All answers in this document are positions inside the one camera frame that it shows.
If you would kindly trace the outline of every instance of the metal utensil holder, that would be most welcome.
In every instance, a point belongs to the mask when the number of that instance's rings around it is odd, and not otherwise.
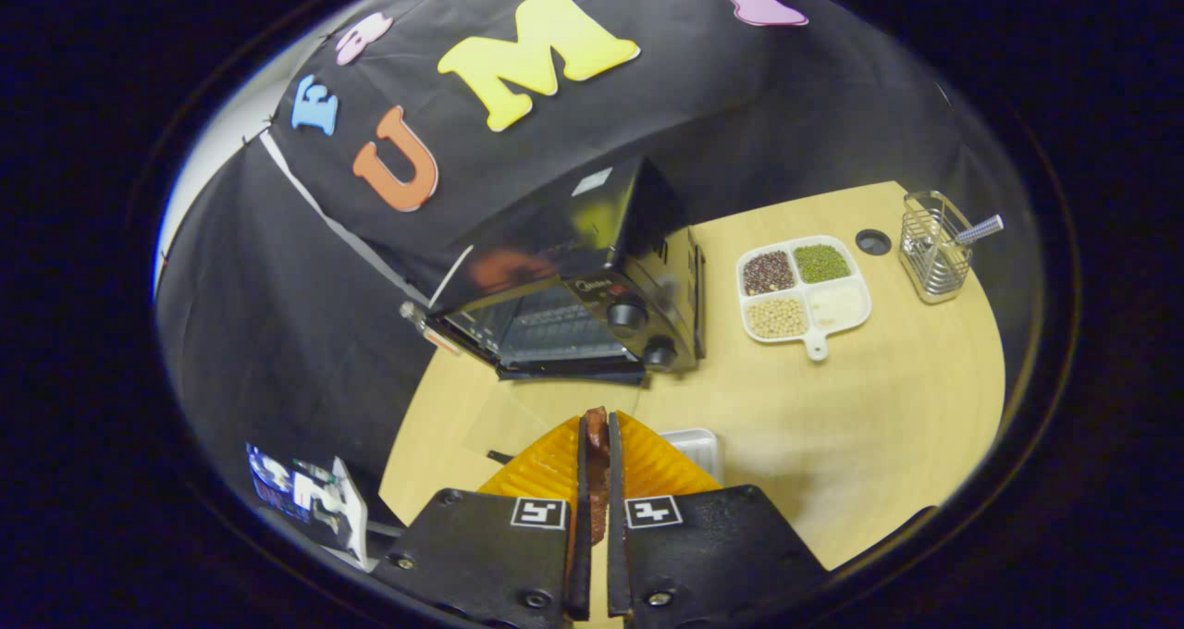
[[[971,250],[954,242],[971,225],[950,199],[935,191],[905,195],[900,263],[926,303],[958,296],[970,271]]]

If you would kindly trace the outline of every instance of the oven knob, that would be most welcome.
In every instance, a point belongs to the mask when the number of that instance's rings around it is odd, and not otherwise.
[[[657,372],[669,372],[674,367],[674,360],[678,358],[674,344],[667,338],[655,338],[645,346],[642,353],[642,362],[646,370]]]
[[[645,308],[632,303],[617,303],[609,308],[609,328],[620,338],[633,338],[645,327]]]

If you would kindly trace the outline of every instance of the red beans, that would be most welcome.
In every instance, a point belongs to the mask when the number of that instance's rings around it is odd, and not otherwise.
[[[749,296],[793,287],[790,257],[781,250],[757,255],[744,265],[744,290]]]

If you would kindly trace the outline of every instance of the toaster oven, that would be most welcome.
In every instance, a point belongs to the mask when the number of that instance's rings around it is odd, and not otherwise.
[[[422,326],[501,379],[639,384],[704,357],[706,258],[644,158],[539,188],[470,233]]]

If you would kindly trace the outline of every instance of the orange letter u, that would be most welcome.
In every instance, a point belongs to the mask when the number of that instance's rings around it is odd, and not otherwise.
[[[414,178],[411,178],[411,182],[394,178],[378,156],[378,147],[373,141],[362,146],[354,158],[354,174],[366,179],[374,192],[392,208],[410,213],[423,206],[424,201],[436,193],[436,185],[439,182],[436,158],[403,122],[403,107],[386,111],[378,123],[377,134],[379,139],[392,141],[407,156],[411,166],[416,168]]]

